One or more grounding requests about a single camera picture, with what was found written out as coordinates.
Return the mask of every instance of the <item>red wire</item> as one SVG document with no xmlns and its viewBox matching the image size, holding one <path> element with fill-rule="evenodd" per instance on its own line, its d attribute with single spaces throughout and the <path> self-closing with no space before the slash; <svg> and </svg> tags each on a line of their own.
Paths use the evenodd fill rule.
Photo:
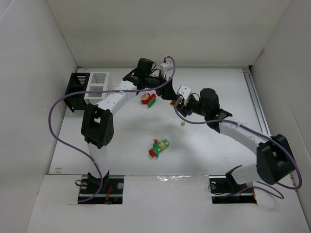
<svg viewBox="0 0 311 233">
<path fill-rule="evenodd" d="M 109 195 L 110 195 L 111 191 L 112 191 L 112 185 L 110 185 L 109 188 L 108 188 L 108 193 L 106 195 L 106 200 L 105 200 L 104 204 L 106 204 L 106 202 L 108 201 Z"/>
<path fill-rule="evenodd" d="M 254 189 L 253 188 L 250 188 L 250 190 L 252 191 L 253 195 L 255 196 L 255 192 L 254 192 Z"/>
</svg>

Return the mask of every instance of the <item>lego piece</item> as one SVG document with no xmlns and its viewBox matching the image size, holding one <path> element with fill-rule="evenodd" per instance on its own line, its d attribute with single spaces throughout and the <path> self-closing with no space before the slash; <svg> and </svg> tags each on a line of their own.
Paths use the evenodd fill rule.
<svg viewBox="0 0 311 233">
<path fill-rule="evenodd" d="M 149 93 L 143 94 L 142 97 L 141 97 L 141 103 L 142 104 L 147 104 L 148 103 L 147 100 L 148 100 L 149 97 L 150 97 Z"/>
<path fill-rule="evenodd" d="M 175 104 L 176 104 L 176 101 L 175 101 L 175 100 L 172 100 L 172 101 L 170 102 L 170 106 L 172 106 L 173 108 L 175 107 Z"/>
<path fill-rule="evenodd" d="M 148 99 L 147 99 L 147 104 L 148 107 L 150 108 L 156 101 L 156 95 L 153 93 Z"/>
<path fill-rule="evenodd" d="M 163 140 L 162 142 L 159 142 L 157 139 L 155 139 L 155 143 L 153 148 L 149 151 L 149 154 L 151 157 L 159 157 L 160 153 L 167 147 L 169 147 L 170 143 L 168 140 Z"/>
</svg>

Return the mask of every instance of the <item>black joint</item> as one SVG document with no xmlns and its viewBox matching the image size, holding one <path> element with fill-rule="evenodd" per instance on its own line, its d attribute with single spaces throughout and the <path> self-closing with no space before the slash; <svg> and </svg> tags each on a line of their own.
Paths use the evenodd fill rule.
<svg viewBox="0 0 311 233">
<path fill-rule="evenodd" d="M 294 158 L 286 137 L 278 134 L 271 137 L 279 143 Z M 294 166 L 286 154 L 268 141 L 257 147 L 257 173 L 267 184 L 275 184 L 286 175 L 294 171 Z"/>
<path fill-rule="evenodd" d="M 143 79 L 135 76 L 132 73 L 127 74 L 124 78 L 123 81 L 129 81 L 131 83 L 133 83 L 133 85 L 137 86 L 137 88 L 140 89 L 144 89 L 145 87 L 143 86 Z"/>
<path fill-rule="evenodd" d="M 147 58 L 140 58 L 138 61 L 137 67 L 134 71 L 134 75 L 144 78 L 150 75 L 154 61 Z"/>
<path fill-rule="evenodd" d="M 228 171 L 226 174 L 225 174 L 225 177 L 226 177 L 226 184 L 228 185 L 228 187 L 230 188 L 230 190 L 232 191 L 232 193 L 234 192 L 239 192 L 241 187 L 240 185 L 238 185 L 236 183 L 236 181 L 234 180 L 233 176 L 232 176 L 232 172 L 235 170 L 235 169 L 238 169 L 239 167 L 241 167 L 242 165 L 239 165 L 239 166 L 236 166 L 234 167 L 233 169 L 231 169 L 230 171 Z"/>
<path fill-rule="evenodd" d="M 232 117 L 232 114 L 229 113 L 229 112 L 227 112 L 227 111 L 225 111 L 225 110 L 223 110 L 223 109 L 220 109 L 219 112 L 217 112 L 217 113 L 214 114 L 213 116 L 206 116 L 206 117 L 205 117 L 205 120 L 206 120 L 206 121 L 207 121 L 207 120 L 217 120 L 217 119 L 223 120 L 223 119 L 225 119 L 225 118 L 227 118 L 227 117 Z M 213 130 L 217 131 L 218 133 L 220 133 L 219 123 L 220 123 L 220 122 L 214 122 L 214 123 L 208 123 L 207 125 L 208 125 L 211 129 L 213 129 Z"/>
<path fill-rule="evenodd" d="M 97 105 L 88 104 L 84 110 L 81 127 L 81 134 L 85 141 L 100 149 L 109 144 L 113 133 L 113 117 L 110 110 L 103 110 Z"/>
<path fill-rule="evenodd" d="M 93 185 L 99 187 L 101 185 L 101 179 L 100 178 L 95 178 L 94 176 L 92 176 L 91 173 L 87 174 L 87 183 L 92 183 Z M 103 186 L 102 186 L 102 190 L 105 190 L 108 186 L 109 183 L 109 171 L 107 172 L 107 174 L 103 177 Z"/>
<path fill-rule="evenodd" d="M 202 91 L 200 91 L 200 100 L 202 106 L 207 107 L 208 111 L 213 109 L 219 109 L 219 99 L 214 89 L 202 89 Z"/>
</svg>

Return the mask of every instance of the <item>white enclosure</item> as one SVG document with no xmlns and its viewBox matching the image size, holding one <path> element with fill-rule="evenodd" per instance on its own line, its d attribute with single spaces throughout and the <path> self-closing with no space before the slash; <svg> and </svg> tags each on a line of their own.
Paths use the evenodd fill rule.
<svg viewBox="0 0 311 233">
<path fill-rule="evenodd" d="M 290 0 L 47 0 L 79 66 L 248 66 Z"/>
</svg>

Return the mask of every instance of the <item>white wall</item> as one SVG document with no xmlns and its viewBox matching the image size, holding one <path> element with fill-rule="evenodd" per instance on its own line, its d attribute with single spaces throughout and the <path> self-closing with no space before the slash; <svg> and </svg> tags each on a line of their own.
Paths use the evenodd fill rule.
<svg viewBox="0 0 311 233">
<path fill-rule="evenodd" d="M 47 0 L 80 66 L 252 65 L 291 0 Z"/>
<path fill-rule="evenodd" d="M 301 169 L 299 198 L 311 224 L 311 1 L 292 0 L 252 67 L 272 133 L 284 134 Z"/>
<path fill-rule="evenodd" d="M 0 4 L 0 232 L 24 233 L 55 147 L 48 110 L 76 62 L 45 0 L 9 2 Z"/>
</svg>

